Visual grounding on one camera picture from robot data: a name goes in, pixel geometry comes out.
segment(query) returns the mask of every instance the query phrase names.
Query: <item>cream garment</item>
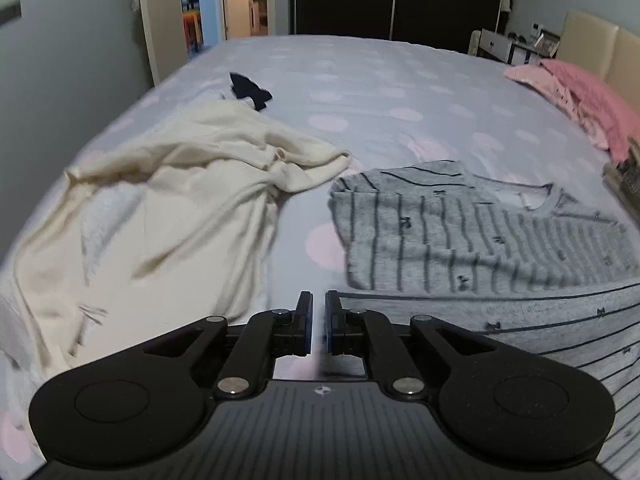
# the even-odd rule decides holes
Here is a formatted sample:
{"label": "cream garment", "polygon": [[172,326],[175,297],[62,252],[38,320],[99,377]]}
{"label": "cream garment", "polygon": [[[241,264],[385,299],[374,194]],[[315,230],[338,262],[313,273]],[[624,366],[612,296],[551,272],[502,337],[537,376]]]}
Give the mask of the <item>cream garment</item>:
{"label": "cream garment", "polygon": [[[21,241],[15,288],[45,377],[210,314],[235,318],[260,290],[276,198],[345,170],[347,152],[255,112],[207,101],[66,173]],[[95,271],[82,264],[84,209],[102,187],[146,182]],[[100,327],[78,343],[87,316]]]}

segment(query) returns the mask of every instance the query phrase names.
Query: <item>headboard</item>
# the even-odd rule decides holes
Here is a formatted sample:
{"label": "headboard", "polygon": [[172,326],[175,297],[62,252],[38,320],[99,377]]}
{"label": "headboard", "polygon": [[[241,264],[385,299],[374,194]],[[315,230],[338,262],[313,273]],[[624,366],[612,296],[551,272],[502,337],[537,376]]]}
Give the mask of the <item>headboard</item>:
{"label": "headboard", "polygon": [[640,115],[640,38],[586,12],[569,10],[557,58],[607,82]]}

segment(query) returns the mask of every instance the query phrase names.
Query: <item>bed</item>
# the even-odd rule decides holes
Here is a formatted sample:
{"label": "bed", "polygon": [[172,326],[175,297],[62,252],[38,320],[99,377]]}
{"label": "bed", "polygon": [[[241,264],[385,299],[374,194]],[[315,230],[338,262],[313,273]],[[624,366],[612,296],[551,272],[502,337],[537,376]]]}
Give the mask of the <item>bed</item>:
{"label": "bed", "polygon": [[[602,184],[607,154],[591,147],[583,131],[544,98],[505,79],[504,69],[491,60],[380,40],[283,36],[226,41],[146,94],[92,139],[77,160],[113,149],[201,94],[230,95],[228,73],[233,71],[271,91],[273,100],[262,113],[350,150],[353,163],[347,174],[461,160],[473,173],[498,180],[557,182],[581,202],[630,223]],[[265,307],[293,308],[300,291],[309,290],[316,298],[314,325],[321,332],[324,293],[348,288],[344,251],[327,207],[329,186],[286,201],[264,301],[237,322]],[[60,183],[52,187],[25,229],[42,216],[59,188]],[[114,228],[97,218],[87,222],[95,223],[96,232]],[[640,247],[638,232],[630,233]],[[24,432],[10,428],[19,410],[8,405],[8,395],[17,388],[19,401],[27,405],[29,385],[17,369],[28,369],[31,360],[24,323],[7,301],[12,294],[6,280],[10,261],[11,254],[0,282],[0,349],[11,356],[0,360],[0,476],[19,480],[40,458],[25,448]],[[320,337],[316,339],[315,355],[281,360],[279,376],[316,377],[321,347]],[[634,376],[633,370],[628,373]],[[640,478],[634,471],[624,473],[624,478]]]}

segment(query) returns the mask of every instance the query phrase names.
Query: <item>light pink pillowcase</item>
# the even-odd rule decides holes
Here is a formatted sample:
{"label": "light pink pillowcase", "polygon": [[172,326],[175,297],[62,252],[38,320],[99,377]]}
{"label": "light pink pillowcase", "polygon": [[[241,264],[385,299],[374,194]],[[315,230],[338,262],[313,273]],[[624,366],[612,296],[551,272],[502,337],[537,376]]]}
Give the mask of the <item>light pink pillowcase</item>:
{"label": "light pink pillowcase", "polygon": [[580,101],[574,99],[569,89],[560,84],[558,78],[541,66],[521,65],[512,66],[504,71],[505,77],[531,86],[550,102],[560,108],[569,118],[580,124],[587,134],[589,142],[601,150],[608,150],[609,143],[604,129],[597,117],[582,108]]}
{"label": "light pink pillowcase", "polygon": [[640,139],[640,116],[613,88],[591,72],[555,59],[545,59],[542,65],[575,95],[585,116],[597,118],[609,142],[612,160],[625,160],[628,138]]}

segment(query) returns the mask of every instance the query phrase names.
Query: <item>picture frame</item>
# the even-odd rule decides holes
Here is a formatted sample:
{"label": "picture frame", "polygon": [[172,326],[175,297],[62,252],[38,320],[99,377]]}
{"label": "picture frame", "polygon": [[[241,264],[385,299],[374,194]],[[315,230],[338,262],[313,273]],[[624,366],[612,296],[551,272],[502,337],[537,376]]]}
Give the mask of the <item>picture frame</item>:
{"label": "picture frame", "polygon": [[544,57],[553,57],[558,51],[560,45],[560,36],[550,32],[549,30],[542,29],[538,40],[534,44],[534,48]]}

